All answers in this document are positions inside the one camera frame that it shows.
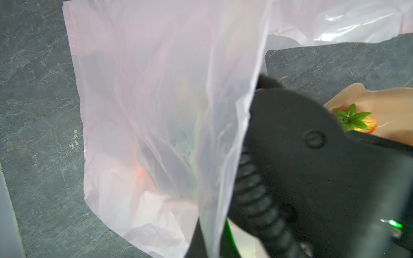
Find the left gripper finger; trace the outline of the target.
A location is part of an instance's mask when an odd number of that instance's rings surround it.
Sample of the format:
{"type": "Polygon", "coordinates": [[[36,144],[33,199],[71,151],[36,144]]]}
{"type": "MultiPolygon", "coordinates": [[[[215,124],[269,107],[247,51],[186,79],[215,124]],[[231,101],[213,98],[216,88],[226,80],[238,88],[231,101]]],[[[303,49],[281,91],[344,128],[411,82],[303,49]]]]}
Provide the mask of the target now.
{"type": "MultiPolygon", "coordinates": [[[[207,258],[207,251],[204,243],[204,237],[201,231],[200,222],[196,224],[196,228],[193,234],[188,251],[185,258],[207,258]]],[[[220,258],[241,258],[241,255],[237,249],[232,232],[230,230],[229,221],[225,222],[224,230],[220,241],[220,258]]]]}

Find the orange tangerine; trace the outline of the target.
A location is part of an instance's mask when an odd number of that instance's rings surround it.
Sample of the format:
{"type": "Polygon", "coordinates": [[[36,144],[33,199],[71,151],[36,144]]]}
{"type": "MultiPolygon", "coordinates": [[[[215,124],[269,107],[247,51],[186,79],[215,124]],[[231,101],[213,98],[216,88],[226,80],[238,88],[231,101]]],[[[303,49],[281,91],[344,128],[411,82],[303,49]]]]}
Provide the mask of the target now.
{"type": "Polygon", "coordinates": [[[141,181],[152,182],[152,179],[148,172],[138,163],[135,164],[134,173],[137,179],[141,181]]]}

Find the pink plastic bag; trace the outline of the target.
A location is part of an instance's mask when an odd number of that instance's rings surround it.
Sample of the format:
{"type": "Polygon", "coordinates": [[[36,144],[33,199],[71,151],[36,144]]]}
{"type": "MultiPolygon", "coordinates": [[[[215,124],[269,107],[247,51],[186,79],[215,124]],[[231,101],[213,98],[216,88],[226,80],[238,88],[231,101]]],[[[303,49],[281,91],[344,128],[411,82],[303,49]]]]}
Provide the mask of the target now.
{"type": "Polygon", "coordinates": [[[413,30],[412,1],[67,1],[62,10],[85,202],[154,258],[184,258],[198,221],[208,258],[219,258],[227,220],[242,258],[270,258],[229,216],[267,50],[413,30]],[[137,179],[136,163],[152,182],[137,179]]]}

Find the strawberry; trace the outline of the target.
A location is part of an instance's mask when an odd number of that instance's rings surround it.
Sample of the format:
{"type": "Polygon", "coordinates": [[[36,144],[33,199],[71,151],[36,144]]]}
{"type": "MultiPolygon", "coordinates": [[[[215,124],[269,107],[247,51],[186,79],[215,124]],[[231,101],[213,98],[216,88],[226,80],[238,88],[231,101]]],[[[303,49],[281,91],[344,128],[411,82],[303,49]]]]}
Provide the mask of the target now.
{"type": "Polygon", "coordinates": [[[354,103],[348,107],[334,108],[332,113],[345,132],[357,131],[371,134],[378,126],[378,121],[371,112],[359,111],[354,103]]]}

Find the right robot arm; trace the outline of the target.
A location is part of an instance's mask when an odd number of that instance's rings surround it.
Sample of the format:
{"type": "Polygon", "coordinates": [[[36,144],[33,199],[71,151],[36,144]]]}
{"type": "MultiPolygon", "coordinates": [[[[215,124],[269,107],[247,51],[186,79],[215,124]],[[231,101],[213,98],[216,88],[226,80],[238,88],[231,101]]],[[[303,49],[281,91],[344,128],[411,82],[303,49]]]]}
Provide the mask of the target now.
{"type": "Polygon", "coordinates": [[[230,218],[270,258],[410,258],[413,148],[261,75],[230,218]]]}

